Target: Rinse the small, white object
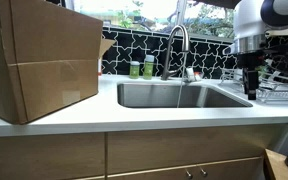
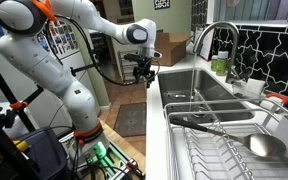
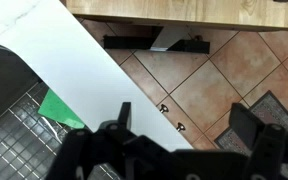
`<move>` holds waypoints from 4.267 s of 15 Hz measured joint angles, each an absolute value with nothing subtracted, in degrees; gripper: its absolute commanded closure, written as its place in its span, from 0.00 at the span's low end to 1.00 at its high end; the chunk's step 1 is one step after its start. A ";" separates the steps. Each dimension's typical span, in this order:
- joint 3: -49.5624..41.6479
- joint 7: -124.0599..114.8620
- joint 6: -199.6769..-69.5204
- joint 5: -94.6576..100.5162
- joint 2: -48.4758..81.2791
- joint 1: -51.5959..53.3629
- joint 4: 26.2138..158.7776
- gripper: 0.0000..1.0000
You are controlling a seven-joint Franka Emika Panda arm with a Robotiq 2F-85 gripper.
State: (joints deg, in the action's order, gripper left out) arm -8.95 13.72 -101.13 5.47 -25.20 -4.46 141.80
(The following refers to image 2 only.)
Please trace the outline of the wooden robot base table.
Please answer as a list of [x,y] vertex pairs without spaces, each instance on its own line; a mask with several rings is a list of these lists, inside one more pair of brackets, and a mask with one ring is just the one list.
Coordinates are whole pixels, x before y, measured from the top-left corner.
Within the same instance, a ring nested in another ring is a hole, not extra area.
[[100,123],[106,137],[118,148],[120,148],[128,157],[134,159],[137,162],[139,169],[143,173],[146,173],[146,157],[133,145],[131,145],[127,140],[125,140],[118,133],[116,133],[105,122],[100,121]]

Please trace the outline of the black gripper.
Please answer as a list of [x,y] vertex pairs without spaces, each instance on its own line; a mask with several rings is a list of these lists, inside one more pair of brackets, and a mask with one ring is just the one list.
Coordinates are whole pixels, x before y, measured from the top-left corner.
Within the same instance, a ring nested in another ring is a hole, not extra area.
[[126,54],[124,58],[130,62],[137,63],[137,66],[133,68],[133,76],[136,80],[144,77],[148,84],[155,80],[155,71],[151,70],[151,58],[142,57],[137,54]]

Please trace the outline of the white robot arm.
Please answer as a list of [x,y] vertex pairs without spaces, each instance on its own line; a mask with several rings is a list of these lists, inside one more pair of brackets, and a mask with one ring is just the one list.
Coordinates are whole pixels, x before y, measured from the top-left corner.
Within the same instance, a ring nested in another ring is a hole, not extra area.
[[90,0],[0,0],[0,54],[21,73],[60,98],[84,142],[103,132],[91,92],[37,42],[44,24],[58,15],[83,28],[109,35],[123,45],[136,44],[144,58],[158,57],[156,23],[150,19],[115,24],[100,16]]

